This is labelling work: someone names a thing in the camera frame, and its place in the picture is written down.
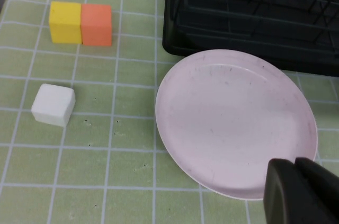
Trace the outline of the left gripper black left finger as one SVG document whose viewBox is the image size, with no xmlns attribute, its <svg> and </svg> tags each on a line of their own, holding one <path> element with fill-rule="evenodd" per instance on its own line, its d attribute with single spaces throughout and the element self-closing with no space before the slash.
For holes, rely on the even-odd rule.
<svg viewBox="0 0 339 224">
<path fill-rule="evenodd" d="M 334 223 L 295 162 L 286 159 L 269 161 L 263 204 L 267 223 Z"/>
</svg>

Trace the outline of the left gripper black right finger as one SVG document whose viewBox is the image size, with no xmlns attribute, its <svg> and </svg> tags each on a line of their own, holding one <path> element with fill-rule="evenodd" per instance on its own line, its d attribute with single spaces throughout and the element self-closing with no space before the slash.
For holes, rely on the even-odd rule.
<svg viewBox="0 0 339 224">
<path fill-rule="evenodd" d="M 295 166 L 307 180 L 311 190 L 338 221 L 338 176 L 308 158 L 296 158 Z"/>
</svg>

